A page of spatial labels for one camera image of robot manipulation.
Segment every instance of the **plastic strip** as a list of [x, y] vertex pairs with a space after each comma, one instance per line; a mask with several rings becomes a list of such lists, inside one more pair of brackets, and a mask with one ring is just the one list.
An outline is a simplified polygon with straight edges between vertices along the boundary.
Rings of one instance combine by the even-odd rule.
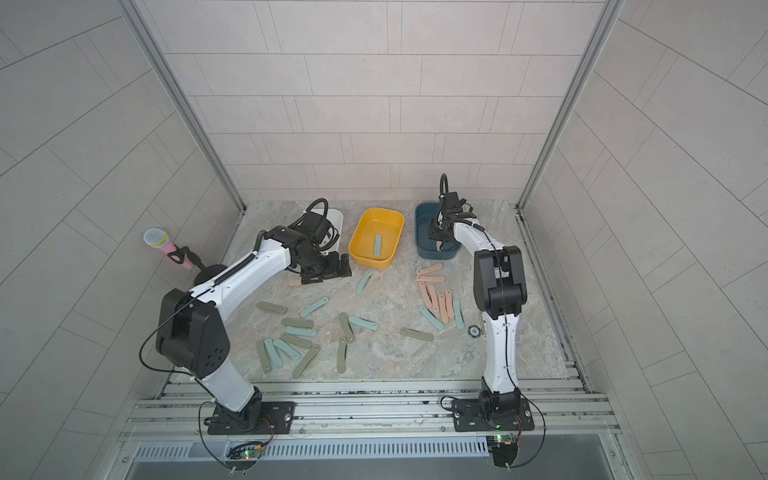
[[400, 333], [413, 339], [424, 340], [425, 342], [431, 342], [435, 339], [435, 336], [431, 333], [419, 332], [418, 330], [413, 329], [400, 329]]
[[462, 317], [462, 303], [458, 298], [453, 300], [453, 311], [456, 315], [456, 328], [464, 328], [464, 318]]
[[349, 322], [354, 323], [357, 326], [361, 326], [364, 329], [376, 331], [379, 329], [379, 324], [370, 320], [361, 319], [358, 316], [350, 315]]
[[297, 326], [287, 326], [286, 333], [290, 333], [291, 335], [298, 335], [298, 336], [310, 336], [312, 338], [315, 338], [317, 336], [317, 330], [302, 329]]
[[275, 339], [272, 341], [272, 343], [276, 348], [281, 349], [285, 353], [287, 353], [290, 358], [294, 360], [298, 360], [301, 358], [301, 353], [297, 352], [296, 349], [294, 349], [292, 346], [285, 343], [285, 340]]
[[261, 371], [269, 373], [272, 371], [272, 363], [269, 356], [266, 354], [266, 347], [264, 346], [264, 340], [256, 342], [256, 354], [259, 356], [259, 363], [261, 363]]
[[298, 379], [302, 373], [304, 373], [304, 369], [307, 365], [310, 364], [313, 358], [317, 355], [317, 353], [320, 351], [320, 345], [313, 345], [312, 348], [306, 353], [303, 359], [301, 359], [301, 362], [299, 362], [299, 365], [296, 366], [295, 369], [293, 369], [293, 378]]
[[432, 315], [432, 312], [430, 312], [427, 307], [421, 305], [419, 307], [419, 312], [421, 312], [421, 314], [424, 316], [424, 318], [429, 320], [429, 322], [432, 324], [432, 326], [434, 326], [436, 329], [438, 329], [438, 330], [445, 329], [445, 325], [443, 325], [440, 320], [435, 318], [435, 316]]
[[272, 362], [272, 365], [275, 365], [275, 368], [280, 368], [283, 366], [283, 359], [280, 358], [280, 354], [277, 353], [277, 350], [275, 350], [275, 344], [272, 341], [272, 339], [266, 339], [264, 340], [264, 346], [266, 347], [266, 353], [270, 356], [270, 361]]
[[355, 288], [355, 293], [362, 293], [362, 289], [366, 288], [366, 284], [368, 283], [368, 280], [371, 278], [371, 275], [373, 275], [373, 270], [368, 269], [366, 272], [362, 275], [362, 278], [357, 283], [357, 288]]
[[282, 323], [283, 326], [298, 326], [299, 328], [303, 329], [311, 329], [315, 326], [315, 323], [312, 320], [295, 318], [284, 318], [280, 321], [280, 323]]
[[259, 310], [264, 310], [265, 312], [279, 313], [280, 315], [283, 315], [288, 311], [287, 306], [277, 305], [276, 303], [269, 302], [259, 302], [256, 304], [256, 308]]
[[328, 303], [328, 300], [330, 299], [327, 296], [324, 296], [320, 300], [317, 300], [315, 303], [313, 303], [312, 305], [302, 310], [299, 316], [301, 318], [307, 318], [310, 315], [310, 313], [314, 312], [315, 310], [319, 309], [321, 306]]
[[290, 333], [284, 333], [280, 338], [292, 345], [300, 346], [303, 349], [312, 348], [312, 340], [299, 338], [298, 336], [291, 335]]
[[355, 333], [352, 331], [352, 327], [349, 326], [349, 316], [346, 313], [341, 312], [339, 314], [339, 323], [341, 323], [341, 330], [344, 332], [344, 335], [346, 335], [346, 342], [354, 343]]

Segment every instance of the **gray marble floor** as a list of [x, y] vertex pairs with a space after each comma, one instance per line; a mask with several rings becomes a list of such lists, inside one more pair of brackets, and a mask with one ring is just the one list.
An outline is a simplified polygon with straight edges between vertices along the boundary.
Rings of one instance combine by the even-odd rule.
[[[269, 230], [278, 224], [288, 224], [298, 218], [309, 202], [254, 202], [246, 212], [235, 234], [225, 263], [233, 263], [253, 248], [259, 230]], [[296, 362], [285, 359], [286, 365], [262, 373], [254, 345], [265, 338], [279, 338], [284, 332], [280, 320], [298, 316], [315, 300], [328, 296], [330, 301], [310, 315], [321, 345], [318, 356], [304, 371], [302, 379], [479, 379], [485, 368], [485, 339], [473, 339], [466, 327], [457, 329], [450, 322], [438, 331], [418, 312], [422, 304], [415, 271], [435, 263], [417, 255], [414, 241], [414, 208], [416, 201], [332, 201], [331, 208], [344, 214], [340, 253], [346, 253], [349, 240], [362, 213], [370, 207], [397, 210], [406, 218], [395, 259], [389, 268], [373, 270], [363, 294], [355, 294], [355, 286], [366, 268], [352, 264], [350, 278], [328, 280], [306, 286], [288, 286], [296, 274], [282, 272], [267, 280], [253, 295], [240, 304], [227, 324], [230, 354], [235, 365], [252, 381], [290, 379]], [[481, 224], [497, 240], [517, 245], [525, 256], [528, 282], [528, 302], [525, 304], [517, 337], [517, 369], [523, 379], [562, 378], [564, 358], [555, 338], [541, 292], [535, 280], [513, 209], [503, 200], [474, 202]], [[465, 325], [479, 325], [478, 309], [472, 296], [472, 256], [461, 249], [452, 260], [444, 261], [439, 274], [445, 283], [438, 283], [439, 292], [451, 289], [454, 298], [462, 302]], [[286, 315], [267, 313], [256, 308], [256, 302], [267, 301], [288, 307]], [[347, 312], [379, 324], [378, 331], [353, 326], [356, 341], [349, 344], [346, 371], [336, 371], [338, 339], [342, 335], [338, 315]], [[433, 342], [404, 337], [402, 327], [430, 332]]]

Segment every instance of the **light blue stick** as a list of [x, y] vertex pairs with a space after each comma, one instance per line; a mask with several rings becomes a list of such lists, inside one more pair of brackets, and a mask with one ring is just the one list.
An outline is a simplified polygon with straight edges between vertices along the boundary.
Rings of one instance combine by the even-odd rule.
[[464, 328], [464, 319], [462, 318], [462, 303], [458, 299], [453, 300], [453, 313], [456, 317], [456, 328]]
[[421, 306], [419, 307], [419, 312], [421, 312], [421, 314], [424, 316], [424, 318], [426, 318], [427, 320], [429, 320], [429, 322], [430, 322], [430, 323], [431, 323], [431, 324], [432, 324], [432, 325], [433, 325], [433, 326], [434, 326], [436, 329], [438, 329], [438, 330], [443, 330], [443, 329], [445, 329], [445, 325], [443, 325], [443, 324], [442, 324], [442, 322], [441, 322], [440, 320], [436, 319], [436, 318], [435, 318], [435, 316], [434, 316], [434, 315], [432, 315], [432, 312], [430, 312], [430, 311], [429, 311], [429, 309], [428, 309], [427, 307], [425, 307], [425, 306], [421, 305]]
[[270, 356], [270, 361], [272, 362], [272, 365], [275, 365], [276, 369], [279, 369], [280, 367], [282, 367], [283, 359], [280, 358], [280, 355], [278, 355], [277, 350], [275, 350], [275, 345], [272, 339], [264, 340], [264, 346], [266, 347], [266, 354]]
[[361, 319], [360, 317], [354, 315], [349, 316], [349, 322], [368, 330], [376, 331], [379, 329], [378, 323], [366, 319]]
[[311, 336], [315, 338], [317, 336], [317, 330], [314, 329], [300, 329], [298, 326], [287, 326], [286, 333], [298, 336]]
[[327, 296], [324, 296], [320, 300], [317, 300], [315, 303], [313, 303], [312, 305], [310, 305], [307, 308], [305, 308], [304, 310], [302, 310], [301, 313], [299, 314], [299, 316], [301, 318], [307, 318], [308, 316], [310, 316], [310, 313], [314, 312], [315, 310], [319, 309], [321, 306], [323, 306], [326, 303], [328, 303], [328, 300], [329, 300], [329, 298]]

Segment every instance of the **wire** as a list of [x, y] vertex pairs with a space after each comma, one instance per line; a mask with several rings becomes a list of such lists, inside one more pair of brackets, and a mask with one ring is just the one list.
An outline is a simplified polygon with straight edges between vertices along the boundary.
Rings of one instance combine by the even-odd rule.
[[213, 406], [216, 405], [215, 403], [211, 402], [210, 400], [206, 400], [205, 402], [202, 402], [199, 407], [197, 407], [197, 433], [200, 434], [200, 441], [203, 443], [203, 447], [205, 447], [205, 449], [208, 451], [210, 456], [214, 457], [214, 460], [216, 460], [217, 462], [219, 462], [221, 464], [221, 466], [223, 466], [224, 468], [229, 470], [229, 467], [227, 467], [227, 465], [224, 462], [219, 460], [219, 457], [215, 456], [214, 453], [208, 448], [208, 445], [205, 444], [205, 439], [203, 439], [203, 426], [200, 424], [200, 412], [202, 412], [203, 405], [205, 405], [206, 403], [210, 403]]
[[141, 362], [141, 365], [143, 365], [143, 366], [147, 367], [149, 370], [152, 370], [153, 372], [165, 372], [165, 373], [183, 373], [184, 375], [189, 375], [189, 376], [191, 376], [191, 377], [194, 377], [194, 375], [192, 375], [191, 373], [189, 373], [189, 372], [185, 372], [185, 371], [183, 371], [183, 370], [166, 370], [166, 369], [156, 369], [156, 368], [154, 368], [154, 367], [152, 367], [152, 366], [149, 366], [149, 365], [147, 365], [147, 363], [144, 361], [144, 359], [143, 359], [143, 358], [141, 358], [141, 352], [144, 350], [144, 347], [147, 345], [147, 342], [149, 342], [149, 339], [150, 339], [150, 338], [152, 338], [152, 336], [153, 336], [155, 333], [157, 333], [157, 331], [158, 331], [159, 329], [163, 328], [163, 325], [165, 325], [166, 323], [168, 323], [168, 321], [169, 321], [170, 319], [174, 318], [174, 317], [175, 317], [175, 316], [176, 316], [176, 315], [177, 315], [177, 314], [178, 314], [178, 313], [179, 313], [181, 310], [184, 310], [185, 308], [187, 308], [187, 305], [189, 305], [190, 303], [192, 303], [193, 301], [197, 300], [198, 298], [200, 298], [201, 296], [203, 296], [205, 293], [208, 293], [208, 292], [210, 292], [210, 288], [209, 288], [208, 290], [205, 290], [204, 292], [202, 292], [200, 295], [193, 297], [193, 298], [192, 298], [192, 300], [190, 300], [189, 302], [186, 302], [186, 303], [184, 304], [184, 306], [182, 306], [180, 309], [178, 309], [178, 310], [176, 310], [175, 312], [173, 312], [173, 313], [171, 314], [171, 316], [169, 316], [168, 318], [166, 318], [165, 320], [163, 320], [163, 321], [161, 322], [161, 324], [157, 326], [157, 328], [156, 328], [156, 329], [152, 330], [152, 333], [150, 333], [150, 334], [149, 334], [149, 336], [148, 336], [148, 337], [147, 337], [147, 339], [144, 341], [144, 343], [142, 343], [142, 344], [141, 344], [141, 346], [139, 347], [139, 362]]

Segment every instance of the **plastic bin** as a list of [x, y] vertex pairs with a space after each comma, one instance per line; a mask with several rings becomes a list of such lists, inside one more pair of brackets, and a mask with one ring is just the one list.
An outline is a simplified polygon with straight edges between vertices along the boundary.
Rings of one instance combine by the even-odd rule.
[[416, 251], [421, 258], [427, 260], [450, 260], [456, 256], [456, 252], [462, 245], [459, 242], [445, 242], [442, 250], [437, 250], [437, 243], [427, 237], [427, 228], [429, 221], [435, 218], [440, 204], [435, 202], [425, 202], [419, 204], [415, 210], [415, 228], [416, 228]]
[[[357, 223], [349, 242], [349, 255], [358, 265], [388, 267], [395, 257], [402, 226], [405, 224], [406, 219], [400, 212], [379, 207], [369, 208]], [[378, 257], [373, 254], [377, 234], [382, 236], [381, 254]]]

